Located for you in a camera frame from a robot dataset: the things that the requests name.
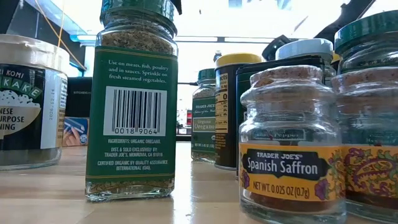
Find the glass jar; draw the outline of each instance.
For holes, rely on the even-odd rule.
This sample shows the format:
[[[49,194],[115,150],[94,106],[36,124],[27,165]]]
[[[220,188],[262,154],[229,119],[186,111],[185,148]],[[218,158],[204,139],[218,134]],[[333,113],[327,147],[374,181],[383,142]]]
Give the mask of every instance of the glass jar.
[[[335,95],[314,66],[251,77],[241,97],[242,209],[270,223],[344,223],[345,174]]]
[[[214,68],[199,71],[199,88],[192,95],[191,157],[194,161],[216,161],[216,74]]]
[[[86,197],[164,197],[174,189],[177,33],[169,0],[103,1]]]
[[[281,46],[275,54],[276,60],[301,56],[320,56],[324,60],[325,70],[322,82],[331,87],[330,79],[336,76],[336,70],[331,66],[333,43],[321,38],[297,40]]]
[[[69,54],[6,34],[0,52],[0,170],[54,165],[62,152]]]
[[[398,11],[353,22],[336,33],[342,59],[338,94],[347,210],[382,222],[398,217]]]

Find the black spice jar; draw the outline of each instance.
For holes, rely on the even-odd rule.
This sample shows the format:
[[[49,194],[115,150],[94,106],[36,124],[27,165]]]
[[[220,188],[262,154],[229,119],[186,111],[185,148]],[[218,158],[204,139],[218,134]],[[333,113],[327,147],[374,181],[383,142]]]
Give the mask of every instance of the black spice jar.
[[[262,62],[258,55],[228,54],[216,61],[216,162],[220,169],[236,170],[236,71]]]

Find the patterned label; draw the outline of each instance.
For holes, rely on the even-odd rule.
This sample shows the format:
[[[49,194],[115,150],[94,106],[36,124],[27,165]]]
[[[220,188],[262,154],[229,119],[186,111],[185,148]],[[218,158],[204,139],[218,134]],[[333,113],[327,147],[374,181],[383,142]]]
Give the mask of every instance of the patterned label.
[[[240,144],[239,183],[255,194],[322,202],[345,196],[340,146]]]
[[[346,188],[398,198],[398,147],[345,146]]]

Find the spice jar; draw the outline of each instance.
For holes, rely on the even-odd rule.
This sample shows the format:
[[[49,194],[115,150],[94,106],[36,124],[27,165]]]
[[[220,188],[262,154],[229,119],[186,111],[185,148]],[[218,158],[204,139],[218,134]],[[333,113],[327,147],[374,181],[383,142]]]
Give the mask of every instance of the spice jar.
[[[191,157],[194,161],[215,162],[216,75],[214,68],[199,71],[199,88],[192,96]]]
[[[323,68],[325,66],[323,59],[319,56],[302,56],[245,65],[236,72],[236,124],[238,126],[241,125],[241,123],[245,121],[247,117],[246,108],[241,104],[241,96],[245,91],[250,89],[250,77],[257,72],[262,72],[269,68],[291,65],[313,65],[319,68]],[[236,129],[236,132],[237,136],[239,136],[239,128]],[[238,159],[239,138],[236,138],[236,140],[236,158]]]
[[[252,75],[241,97],[243,210],[271,223],[344,223],[345,174],[335,95],[314,66]]]
[[[216,61],[216,162],[215,167],[236,170],[236,71],[262,62],[255,54],[236,53]]]
[[[276,60],[299,56],[320,56],[325,63],[322,83],[331,87],[330,79],[336,76],[336,70],[331,66],[333,60],[333,43],[326,39],[316,38],[298,40],[281,46],[276,51]]]
[[[398,216],[398,11],[348,24],[336,33],[342,59],[338,94],[347,210],[395,223]]]
[[[86,168],[92,201],[174,189],[177,30],[169,0],[103,1]]]
[[[61,158],[69,54],[52,44],[0,35],[0,170]]]

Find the dried oregano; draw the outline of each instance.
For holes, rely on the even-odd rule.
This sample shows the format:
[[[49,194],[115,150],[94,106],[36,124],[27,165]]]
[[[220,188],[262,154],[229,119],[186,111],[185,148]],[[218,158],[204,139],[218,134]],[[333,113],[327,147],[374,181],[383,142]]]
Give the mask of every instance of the dried oregano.
[[[158,27],[147,27],[146,29],[158,29]],[[132,50],[142,50],[155,53],[174,55],[175,48],[170,42],[154,35],[151,32],[136,29],[115,30],[102,34],[101,46],[120,47]],[[161,181],[123,181],[123,182],[88,182],[86,186],[87,194],[97,194],[106,192],[107,194],[119,194],[121,192],[145,192],[148,188],[158,187],[167,189],[174,186],[174,178]]]

